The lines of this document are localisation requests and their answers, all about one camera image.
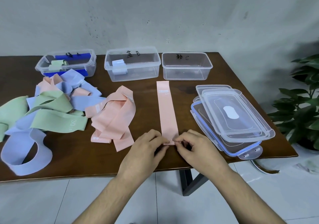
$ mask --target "table leg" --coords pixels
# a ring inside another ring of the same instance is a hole
[[[208,178],[202,174],[198,174],[196,178],[193,179],[190,169],[180,170],[179,173],[183,196],[189,196],[208,180]]]

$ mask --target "dark wood tabletop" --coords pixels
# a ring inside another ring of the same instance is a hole
[[[289,142],[287,142],[285,137],[278,131],[221,55],[219,53],[207,54],[213,64],[213,68],[207,80],[173,80],[169,83],[179,133],[181,134],[189,129],[202,133],[190,113],[190,105],[193,103],[194,97],[197,96],[196,85],[230,85],[245,95],[276,132],[274,138],[261,143],[263,153],[260,158],[297,156],[297,153]],[[104,57],[104,55],[97,57],[95,74],[93,77],[86,78],[86,81],[98,87],[104,97],[115,92],[121,85],[133,91],[136,113],[129,128],[134,140],[150,129],[160,131],[156,81],[164,80],[162,66],[160,66],[160,73],[157,78],[112,82],[107,71],[104,69]],[[35,86],[42,81],[43,77],[40,72],[34,69],[40,58],[41,56],[0,57],[0,66],[2,69],[0,72],[0,105],[3,105],[15,97],[24,95],[34,96]],[[94,127],[91,126],[91,120],[89,119],[84,131],[75,131],[72,133],[46,132],[47,136],[44,139],[44,144],[51,149],[53,153],[50,164],[34,174],[16,176],[3,162],[0,162],[0,181],[115,175],[122,159],[130,148],[126,148],[117,153],[113,143],[92,143],[90,139],[94,130]],[[5,141],[0,143],[0,149],[2,149],[4,143]],[[34,145],[34,148],[30,151],[31,155],[32,152],[36,152],[36,145]],[[221,154],[228,163],[241,161],[239,158],[229,157],[223,152],[221,152]],[[190,165],[181,158],[176,148],[171,146],[156,171],[185,168],[190,168]]]

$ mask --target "forearm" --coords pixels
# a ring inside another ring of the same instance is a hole
[[[113,178],[73,224],[113,224],[136,190],[118,177]]]
[[[284,224],[285,222],[242,179],[229,169],[208,177],[232,209],[240,224]]]

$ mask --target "left hand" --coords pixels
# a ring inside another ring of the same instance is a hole
[[[169,140],[156,130],[150,130],[140,136],[123,159],[116,178],[138,188],[156,169],[169,146],[163,146],[154,155],[156,149]]]

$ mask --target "tiled floor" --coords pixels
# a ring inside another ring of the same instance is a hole
[[[319,176],[289,168],[276,175],[250,162],[230,165],[288,224],[319,223]],[[198,174],[192,170],[193,177]],[[110,178],[82,178],[0,184],[0,224],[67,224],[94,200]],[[188,197],[178,171],[157,172],[144,182],[117,224],[238,223],[211,182]]]

